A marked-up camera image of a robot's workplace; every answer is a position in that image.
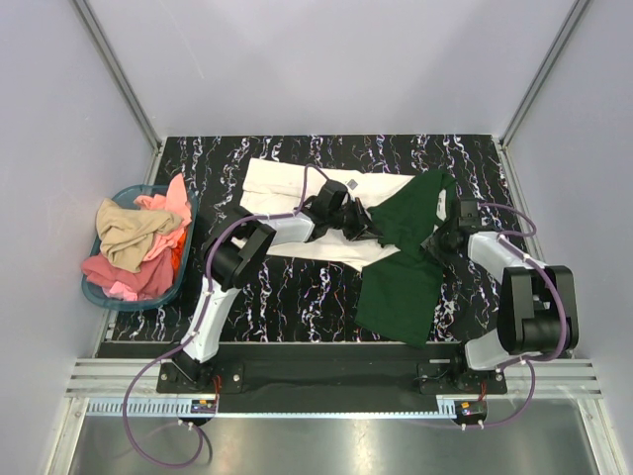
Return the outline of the aluminium frame post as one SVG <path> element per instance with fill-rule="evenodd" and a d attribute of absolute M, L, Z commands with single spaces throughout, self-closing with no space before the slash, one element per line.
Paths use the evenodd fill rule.
<path fill-rule="evenodd" d="M 553 72 L 573 34 L 582 22 L 591 5 L 591 0 L 575 0 L 572 3 L 570 10 L 566 14 L 553 41 L 550 43 L 550 46 L 541 60 L 508 125 L 498 138 L 499 145 L 502 148 L 508 148 L 516 136 L 532 105 L 538 98 L 541 90 L 546 84 L 547 79 Z"/>
<path fill-rule="evenodd" d="M 135 119 L 136 124 L 142 132 L 145 140 L 153 150 L 158 150 L 162 144 L 162 139 L 155 131 L 148 115 L 140 104 L 121 63 L 117 58 L 116 52 L 112 47 L 90 2 L 86 0 L 70 0 L 69 3 L 77 13 L 81 23 L 91 38 L 95 49 L 102 58 L 106 69 L 113 79 L 130 113 Z"/>

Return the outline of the orange garment in basket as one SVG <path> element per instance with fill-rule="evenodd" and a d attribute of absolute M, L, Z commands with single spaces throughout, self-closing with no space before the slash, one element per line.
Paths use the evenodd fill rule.
<path fill-rule="evenodd" d="M 184 248 L 187 241 L 187 230 L 184 230 L 177 243 L 171 250 L 170 263 L 173 269 L 173 274 L 177 275 L 181 267 Z"/>

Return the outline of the beige t-shirt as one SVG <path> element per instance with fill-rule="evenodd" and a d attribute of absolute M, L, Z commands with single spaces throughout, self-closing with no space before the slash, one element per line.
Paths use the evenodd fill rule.
<path fill-rule="evenodd" d="M 169 235 L 182 221 L 169 211 L 125 209 L 104 199 L 96 216 L 100 251 L 114 267 L 138 273 L 155 236 Z"/>

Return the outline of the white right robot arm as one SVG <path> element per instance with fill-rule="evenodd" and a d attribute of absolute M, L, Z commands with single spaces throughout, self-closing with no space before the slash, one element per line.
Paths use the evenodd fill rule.
<path fill-rule="evenodd" d="M 484 223 L 480 215 L 484 208 L 513 212 L 529 225 L 529 231 L 495 230 Z M 442 225 L 420 245 L 443 265 L 463 255 L 500 285 L 496 328 L 459 344 L 440 376 L 459 392 L 479 392 L 488 382 L 502 382 L 503 370 L 510 365 L 552 361 L 579 343 L 572 270 L 549 265 L 510 241 L 535 234 L 534 223 L 507 205 L 457 199 Z"/>

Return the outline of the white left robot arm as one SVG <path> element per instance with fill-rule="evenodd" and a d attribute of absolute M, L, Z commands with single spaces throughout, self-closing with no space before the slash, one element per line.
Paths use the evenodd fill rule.
<path fill-rule="evenodd" d="M 179 380 L 188 389 L 201 392 L 212 384 L 211 360 L 219 351 L 228 312 L 247 280 L 263 266 L 269 248 L 312 242 L 329 230 L 341 231 L 348 241 L 382 236 L 361 200 L 330 179 L 316 195 L 302 195 L 290 212 L 253 214 L 238 206 L 213 229 L 205 244 L 200 298 L 180 348 L 172 355 Z"/>

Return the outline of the cream and green t-shirt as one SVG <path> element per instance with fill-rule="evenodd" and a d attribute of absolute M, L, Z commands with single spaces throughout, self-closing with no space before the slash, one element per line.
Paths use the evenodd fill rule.
<path fill-rule="evenodd" d="M 456 180 L 431 169 L 415 176 L 305 167 L 253 158 L 240 204 L 274 216 L 302 205 L 315 222 L 306 242 L 273 243 L 270 254 L 335 261 L 358 271 L 355 323 L 423 347 L 434 321 L 443 268 L 422 248 L 447 220 Z"/>

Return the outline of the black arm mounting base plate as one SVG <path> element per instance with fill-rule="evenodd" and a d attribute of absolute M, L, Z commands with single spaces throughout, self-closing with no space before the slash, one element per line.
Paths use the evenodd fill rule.
<path fill-rule="evenodd" d="M 172 356 L 147 371 L 164 394 L 229 396 L 239 401 L 312 404 L 332 401 L 350 409 L 411 409 L 422 401 L 506 393 L 506 383 L 485 384 L 474 394 L 459 392 L 440 376 L 458 343 L 429 343 L 415 349 L 401 343 L 228 343 L 193 383 Z"/>

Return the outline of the pink t-shirt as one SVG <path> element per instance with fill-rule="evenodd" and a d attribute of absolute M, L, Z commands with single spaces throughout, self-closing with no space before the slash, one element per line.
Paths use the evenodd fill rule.
<path fill-rule="evenodd" d="M 140 272 L 131 273 L 114 267 L 99 250 L 81 263 L 86 280 L 99 287 L 108 298 L 124 302 L 153 300 L 163 296 L 174 284 L 171 250 L 184 230 L 193 222 L 192 205 L 182 174 L 175 175 L 163 194 L 139 194 L 133 199 L 133 210 L 164 210 L 179 215 L 180 227 L 169 235 L 156 235 L 153 247 L 140 265 Z"/>

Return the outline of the left aluminium frame post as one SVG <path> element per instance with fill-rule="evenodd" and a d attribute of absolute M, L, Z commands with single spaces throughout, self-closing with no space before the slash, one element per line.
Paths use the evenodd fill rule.
<path fill-rule="evenodd" d="M 102 58 L 106 69 L 113 79 L 130 113 L 135 119 L 136 124 L 142 132 L 145 140 L 153 150 L 158 150 L 162 144 L 162 139 L 155 131 L 148 115 L 140 104 L 121 63 L 117 58 L 116 52 L 112 47 L 90 2 L 86 0 L 70 0 L 69 3 L 77 13 L 81 23 L 91 38 L 95 49 Z"/>

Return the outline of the right aluminium frame post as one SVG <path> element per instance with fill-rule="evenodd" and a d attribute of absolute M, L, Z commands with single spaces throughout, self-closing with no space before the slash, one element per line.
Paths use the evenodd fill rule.
<path fill-rule="evenodd" d="M 553 41 L 550 43 L 550 46 L 541 60 L 508 125 L 498 138 L 499 145 L 502 148 L 508 148 L 516 136 L 532 105 L 538 98 L 541 90 L 546 84 L 547 79 L 553 72 L 573 34 L 582 22 L 591 5 L 591 0 L 575 0 L 572 3 L 570 10 L 566 14 Z"/>

